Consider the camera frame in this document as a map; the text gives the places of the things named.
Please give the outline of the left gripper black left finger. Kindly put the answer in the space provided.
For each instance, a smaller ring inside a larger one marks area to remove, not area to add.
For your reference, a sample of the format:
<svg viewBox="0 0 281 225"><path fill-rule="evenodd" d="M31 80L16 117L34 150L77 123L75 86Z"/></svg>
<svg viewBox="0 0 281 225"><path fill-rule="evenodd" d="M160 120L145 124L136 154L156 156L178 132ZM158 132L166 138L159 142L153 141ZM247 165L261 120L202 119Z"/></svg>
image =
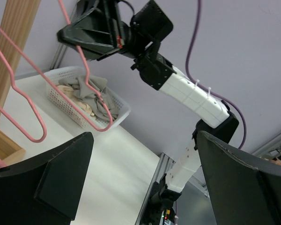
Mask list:
<svg viewBox="0 0 281 225"><path fill-rule="evenodd" d="M68 225L76 217L94 138L91 132L0 169L0 225Z"/></svg>

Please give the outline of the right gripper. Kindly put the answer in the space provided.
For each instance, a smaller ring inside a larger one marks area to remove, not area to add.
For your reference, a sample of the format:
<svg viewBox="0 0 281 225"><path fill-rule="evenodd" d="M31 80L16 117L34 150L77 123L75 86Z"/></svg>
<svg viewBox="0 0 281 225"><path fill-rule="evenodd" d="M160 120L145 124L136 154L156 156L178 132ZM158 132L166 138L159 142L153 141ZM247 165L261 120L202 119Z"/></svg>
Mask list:
<svg viewBox="0 0 281 225"><path fill-rule="evenodd" d="M121 21L118 0L79 0L76 20L57 32L60 43L80 46L87 60L126 53L128 25Z"/></svg>

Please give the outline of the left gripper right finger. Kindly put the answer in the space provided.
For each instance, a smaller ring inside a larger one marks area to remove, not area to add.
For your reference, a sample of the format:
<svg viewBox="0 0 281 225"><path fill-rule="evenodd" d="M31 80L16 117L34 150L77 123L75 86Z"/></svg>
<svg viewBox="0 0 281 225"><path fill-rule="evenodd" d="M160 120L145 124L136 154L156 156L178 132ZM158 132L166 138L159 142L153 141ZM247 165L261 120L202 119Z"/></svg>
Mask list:
<svg viewBox="0 0 281 225"><path fill-rule="evenodd" d="M197 147L219 225L281 225L281 166L206 131Z"/></svg>

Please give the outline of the grey trousers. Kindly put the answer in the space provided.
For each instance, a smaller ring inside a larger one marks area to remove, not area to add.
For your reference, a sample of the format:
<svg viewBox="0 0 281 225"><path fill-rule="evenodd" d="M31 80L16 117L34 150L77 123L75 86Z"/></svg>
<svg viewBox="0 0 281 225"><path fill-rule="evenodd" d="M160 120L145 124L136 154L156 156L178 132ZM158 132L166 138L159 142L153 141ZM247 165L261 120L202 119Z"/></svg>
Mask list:
<svg viewBox="0 0 281 225"><path fill-rule="evenodd" d="M105 78L91 75L89 77L89 84L101 93L101 96L104 99L104 102L106 103L113 120L117 119L119 111L107 90L107 80ZM86 86L84 75L76 78L62 78L58 81L58 85L72 87L75 90L74 95L88 104L97 118L109 121L108 114L104 109L103 104L100 102L95 92Z"/></svg>

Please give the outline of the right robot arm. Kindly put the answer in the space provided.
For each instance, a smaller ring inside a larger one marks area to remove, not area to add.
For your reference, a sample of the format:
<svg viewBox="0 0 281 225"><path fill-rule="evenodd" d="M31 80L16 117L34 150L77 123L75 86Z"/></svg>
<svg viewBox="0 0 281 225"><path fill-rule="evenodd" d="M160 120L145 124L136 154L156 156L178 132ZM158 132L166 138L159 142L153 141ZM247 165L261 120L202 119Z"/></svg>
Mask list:
<svg viewBox="0 0 281 225"><path fill-rule="evenodd" d="M116 53L133 59L131 68L139 71L143 82L200 117L194 140L198 132L208 131L228 143L239 124L229 101L190 79L158 52L172 30L172 22L153 0L134 13L129 24L121 20L117 0L79 0L74 20L58 31L57 39L82 51L87 60L100 61ZM173 205L200 166L198 148L187 148L160 180L153 182L136 223L176 224Z"/></svg>

